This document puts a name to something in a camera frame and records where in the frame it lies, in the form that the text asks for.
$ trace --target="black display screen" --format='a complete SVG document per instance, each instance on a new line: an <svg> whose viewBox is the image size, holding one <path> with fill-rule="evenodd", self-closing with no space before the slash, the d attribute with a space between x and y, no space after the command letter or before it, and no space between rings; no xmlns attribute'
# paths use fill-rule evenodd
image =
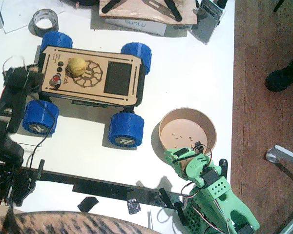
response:
<svg viewBox="0 0 293 234"><path fill-rule="evenodd" d="M121 62L109 62L105 80L104 92L128 96L131 64Z"/></svg>

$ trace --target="robotic arm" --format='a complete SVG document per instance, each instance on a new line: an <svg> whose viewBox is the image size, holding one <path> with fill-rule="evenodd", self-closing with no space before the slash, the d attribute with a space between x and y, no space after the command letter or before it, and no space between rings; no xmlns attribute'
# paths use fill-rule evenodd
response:
<svg viewBox="0 0 293 234"><path fill-rule="evenodd" d="M4 88L0 96L0 160L5 165L0 166L0 202L11 199L13 191L19 186L29 184L21 189L24 194L28 194L35 187L35 179L29 183L28 175L18 171L23 163L24 149L9 136L16 133L20 126L27 95L41 89L43 74L34 72L32 69L35 67L37 66L10 68L3 73ZM11 117L10 121L2 120L2 116ZM13 199L13 202L21 205L22 199Z"/></svg>
<svg viewBox="0 0 293 234"><path fill-rule="evenodd" d="M26 97L38 92L43 75L29 70L30 67L10 68L4 76L4 88L0 97L0 116L11 109L8 122L0 120L0 160L17 167L23 163L24 149L13 142L9 134L16 133L23 119Z"/></svg>
<svg viewBox="0 0 293 234"><path fill-rule="evenodd" d="M256 218L226 180L225 160L216 166L202 150L196 153L190 148L167 150L165 155L179 177L196 185L184 210L190 233L252 234L259 229Z"/></svg>

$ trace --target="duct tape roll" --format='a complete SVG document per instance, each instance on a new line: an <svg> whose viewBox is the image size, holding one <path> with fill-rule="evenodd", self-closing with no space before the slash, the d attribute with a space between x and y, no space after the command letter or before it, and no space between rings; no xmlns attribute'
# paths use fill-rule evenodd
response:
<svg viewBox="0 0 293 234"><path fill-rule="evenodd" d="M38 26L38 22L41 20L49 20L52 26L41 27ZM32 18L33 28L38 37L43 37L44 34L51 31L59 30L58 15L51 9L41 9L37 11Z"/></svg>

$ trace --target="person's foot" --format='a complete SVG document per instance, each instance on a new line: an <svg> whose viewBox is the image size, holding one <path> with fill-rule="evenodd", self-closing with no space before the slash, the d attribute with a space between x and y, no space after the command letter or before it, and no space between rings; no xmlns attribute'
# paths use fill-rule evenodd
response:
<svg viewBox="0 0 293 234"><path fill-rule="evenodd" d="M285 90L292 83L293 60L286 68L270 73L265 80L266 88L273 92Z"/></svg>

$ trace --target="wooden floor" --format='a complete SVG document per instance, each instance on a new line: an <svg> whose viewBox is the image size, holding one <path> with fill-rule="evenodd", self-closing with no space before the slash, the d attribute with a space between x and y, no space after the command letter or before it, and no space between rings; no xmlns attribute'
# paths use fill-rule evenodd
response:
<svg viewBox="0 0 293 234"><path fill-rule="evenodd" d="M270 72L293 58L293 0L273 13L276 3L235 3L231 184L261 234L279 233L293 216L293 165L279 168L264 160L275 144L293 151L293 85L278 93L264 85Z"/></svg>

